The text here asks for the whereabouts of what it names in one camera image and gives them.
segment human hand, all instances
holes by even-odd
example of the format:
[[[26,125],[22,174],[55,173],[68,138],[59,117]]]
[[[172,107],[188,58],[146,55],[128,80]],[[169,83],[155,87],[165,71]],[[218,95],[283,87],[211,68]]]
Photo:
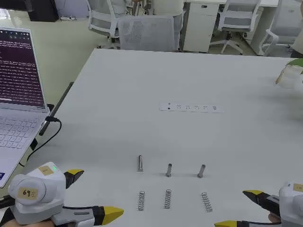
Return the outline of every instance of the human hand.
[[[281,222],[281,219],[279,217],[277,217],[274,214],[269,214],[268,215],[268,219],[272,222],[272,223],[277,223],[277,222]]]
[[[3,225],[3,227],[54,227],[52,221],[42,221],[31,225],[20,225],[16,220],[11,220]]]

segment laptop screen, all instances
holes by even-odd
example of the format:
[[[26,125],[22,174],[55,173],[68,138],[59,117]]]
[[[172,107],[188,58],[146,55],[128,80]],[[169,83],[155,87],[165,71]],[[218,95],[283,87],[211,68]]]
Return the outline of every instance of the laptop screen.
[[[0,103],[44,107],[30,33],[0,29]]]

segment laptop keyboard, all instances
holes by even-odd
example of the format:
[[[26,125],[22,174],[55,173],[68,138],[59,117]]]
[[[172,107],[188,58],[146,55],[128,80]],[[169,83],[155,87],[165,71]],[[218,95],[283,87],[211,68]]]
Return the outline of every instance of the laptop keyboard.
[[[0,116],[0,148],[23,148],[38,126],[39,119],[19,119]]]

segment drawer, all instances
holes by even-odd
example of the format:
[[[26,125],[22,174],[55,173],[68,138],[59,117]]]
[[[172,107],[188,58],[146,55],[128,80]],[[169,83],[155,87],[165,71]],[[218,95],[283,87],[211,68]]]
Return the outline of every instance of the drawer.
[[[200,15],[217,16],[219,6],[219,4],[191,3],[189,12]]]

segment black cable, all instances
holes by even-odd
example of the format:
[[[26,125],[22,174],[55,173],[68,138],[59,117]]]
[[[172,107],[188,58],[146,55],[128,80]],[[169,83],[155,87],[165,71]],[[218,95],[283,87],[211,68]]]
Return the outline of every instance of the black cable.
[[[58,118],[48,116],[48,117],[45,118],[45,120],[46,120],[47,122],[59,122],[60,127],[59,127],[58,131],[57,131],[51,138],[49,138],[45,143],[43,143],[41,146],[39,146],[37,149],[35,149],[32,153],[30,153],[30,155],[27,157],[27,162],[28,162],[29,158],[30,158],[36,151],[38,151],[41,147],[43,147],[45,144],[47,144],[49,141],[51,141],[52,138],[54,138],[54,137],[60,132],[60,130],[61,130],[61,128],[62,128],[62,122],[61,122]]]

